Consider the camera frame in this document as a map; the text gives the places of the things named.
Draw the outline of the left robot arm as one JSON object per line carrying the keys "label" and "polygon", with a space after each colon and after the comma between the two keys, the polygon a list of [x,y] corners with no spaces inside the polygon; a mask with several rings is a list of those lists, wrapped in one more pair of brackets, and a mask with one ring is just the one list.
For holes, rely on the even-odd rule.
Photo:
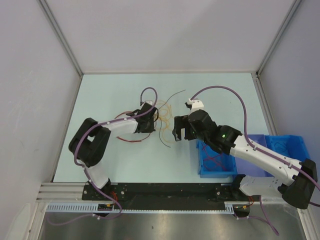
{"label": "left robot arm", "polygon": [[150,134],[155,131],[154,116],[158,109],[149,101],[143,102],[140,109],[113,119],[104,124],[93,118],[86,118],[72,140],[68,149],[73,154],[74,163],[83,168],[93,194],[105,200],[111,193],[111,180],[102,170],[102,158],[108,141],[126,134]]}

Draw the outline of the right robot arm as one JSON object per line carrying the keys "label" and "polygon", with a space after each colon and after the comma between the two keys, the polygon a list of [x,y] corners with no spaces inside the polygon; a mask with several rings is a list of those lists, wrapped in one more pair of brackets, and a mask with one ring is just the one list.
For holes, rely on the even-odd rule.
{"label": "right robot arm", "polygon": [[218,154],[231,155],[250,162],[271,177],[238,175],[230,188],[231,196],[242,201],[247,196],[282,198],[298,209],[307,209],[317,186],[316,163],[300,161],[268,149],[228,125],[217,125],[204,110],[176,116],[172,131],[176,141],[200,140]]}

